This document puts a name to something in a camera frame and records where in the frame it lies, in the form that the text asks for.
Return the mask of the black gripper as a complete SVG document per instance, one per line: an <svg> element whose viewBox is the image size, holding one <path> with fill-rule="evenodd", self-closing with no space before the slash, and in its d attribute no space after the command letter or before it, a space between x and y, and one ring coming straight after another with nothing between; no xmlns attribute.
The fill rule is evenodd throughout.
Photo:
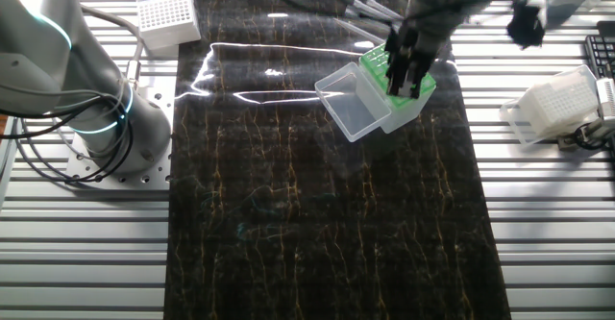
<svg viewBox="0 0 615 320"><path fill-rule="evenodd" d="M399 94L408 71L410 97L418 99L423 78L451 34L452 20L448 17L394 22L385 43L385 51L388 53L387 94ZM410 58L395 58L403 53Z"/></svg>

